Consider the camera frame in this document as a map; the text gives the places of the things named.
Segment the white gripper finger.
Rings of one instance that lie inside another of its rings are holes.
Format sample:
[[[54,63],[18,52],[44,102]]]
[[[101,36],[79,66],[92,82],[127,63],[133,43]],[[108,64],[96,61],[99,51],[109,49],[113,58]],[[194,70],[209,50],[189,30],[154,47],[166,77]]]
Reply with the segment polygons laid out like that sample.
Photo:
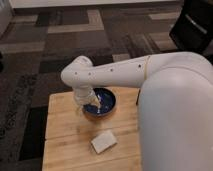
[[[84,114],[84,105],[77,105],[76,113],[78,115]]]
[[[99,101],[99,99],[97,97],[94,98],[94,100],[92,101],[92,106],[95,106],[96,109],[96,113],[100,113],[101,112],[101,103]]]

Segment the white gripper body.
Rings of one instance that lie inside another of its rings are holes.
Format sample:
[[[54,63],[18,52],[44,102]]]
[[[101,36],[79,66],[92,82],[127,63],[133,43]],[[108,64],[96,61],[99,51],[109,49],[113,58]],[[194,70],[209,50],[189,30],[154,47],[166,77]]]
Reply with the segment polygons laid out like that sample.
[[[74,90],[74,99],[80,106],[98,104],[97,97],[92,87],[80,87]]]

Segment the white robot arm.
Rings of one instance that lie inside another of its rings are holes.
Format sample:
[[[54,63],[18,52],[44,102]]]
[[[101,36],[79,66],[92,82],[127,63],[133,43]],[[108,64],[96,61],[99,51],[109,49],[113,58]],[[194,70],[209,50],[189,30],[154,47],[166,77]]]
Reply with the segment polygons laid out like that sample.
[[[145,55],[96,66],[79,56],[61,72],[80,104],[98,86],[139,94],[143,171],[213,171],[213,64],[194,52]]]

